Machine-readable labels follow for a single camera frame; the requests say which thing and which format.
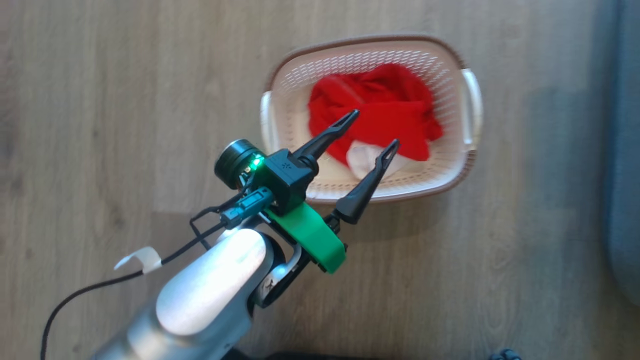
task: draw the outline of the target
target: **white tape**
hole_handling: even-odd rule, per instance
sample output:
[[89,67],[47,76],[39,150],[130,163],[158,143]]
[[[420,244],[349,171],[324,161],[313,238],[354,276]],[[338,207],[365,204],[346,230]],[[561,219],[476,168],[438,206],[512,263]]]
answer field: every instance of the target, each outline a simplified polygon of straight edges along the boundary
[[160,258],[160,255],[158,255],[157,251],[151,246],[146,246],[140,250],[137,250],[133,254],[124,257],[116,264],[113,269],[117,270],[119,267],[129,262],[131,258],[138,258],[138,260],[140,260],[140,262],[142,263],[143,274],[152,272],[162,266],[162,259]]

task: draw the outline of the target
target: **silver robot arm segment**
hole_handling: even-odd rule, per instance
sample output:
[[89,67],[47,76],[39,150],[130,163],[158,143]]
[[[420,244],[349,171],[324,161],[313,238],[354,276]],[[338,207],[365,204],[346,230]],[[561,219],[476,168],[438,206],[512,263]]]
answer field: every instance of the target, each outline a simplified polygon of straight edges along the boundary
[[220,237],[92,359],[221,359],[251,327],[251,297],[271,270],[273,248],[252,229]]

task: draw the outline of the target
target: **laundry basket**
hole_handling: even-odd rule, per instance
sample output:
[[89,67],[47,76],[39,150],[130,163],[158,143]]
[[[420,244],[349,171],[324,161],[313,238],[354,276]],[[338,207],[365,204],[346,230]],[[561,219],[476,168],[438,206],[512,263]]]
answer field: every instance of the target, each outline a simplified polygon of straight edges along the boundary
[[[424,35],[352,38],[288,55],[269,78],[260,104],[266,150],[296,149],[311,139],[307,103],[322,77],[365,72],[384,63],[404,65],[424,80],[444,136],[429,143],[427,161],[412,162],[385,178],[371,201],[431,195],[456,186],[476,158],[483,116],[480,89],[474,73],[446,43]],[[310,202],[335,202],[358,182],[329,155],[318,164],[320,173],[307,190]]]

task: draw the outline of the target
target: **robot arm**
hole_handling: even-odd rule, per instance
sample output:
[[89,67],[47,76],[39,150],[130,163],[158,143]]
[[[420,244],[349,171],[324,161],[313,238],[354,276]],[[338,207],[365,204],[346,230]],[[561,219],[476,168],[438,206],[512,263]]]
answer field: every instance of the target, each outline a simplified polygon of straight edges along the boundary
[[[220,359],[249,330],[253,308],[269,306],[310,262],[333,273],[346,256],[346,246],[336,237],[340,220],[358,222],[399,147],[397,140],[392,142],[330,215],[318,215],[304,203],[319,171],[317,159],[357,116],[357,110],[345,115],[293,153],[282,149],[265,156],[246,140],[231,143],[215,166],[227,186],[241,189],[220,212],[229,230],[93,358]],[[291,259],[285,262],[278,243],[253,230],[260,222],[294,248]]]

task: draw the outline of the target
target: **green led light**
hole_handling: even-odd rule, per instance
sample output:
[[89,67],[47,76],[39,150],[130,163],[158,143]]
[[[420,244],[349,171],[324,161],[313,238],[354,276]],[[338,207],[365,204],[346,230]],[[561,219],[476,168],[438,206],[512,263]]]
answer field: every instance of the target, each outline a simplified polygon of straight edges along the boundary
[[253,159],[251,161],[251,163],[249,164],[249,167],[252,170],[255,170],[256,168],[258,168],[258,166],[260,166],[260,164],[262,163],[262,161],[264,161],[264,157],[260,156],[260,155],[255,155],[255,159]]

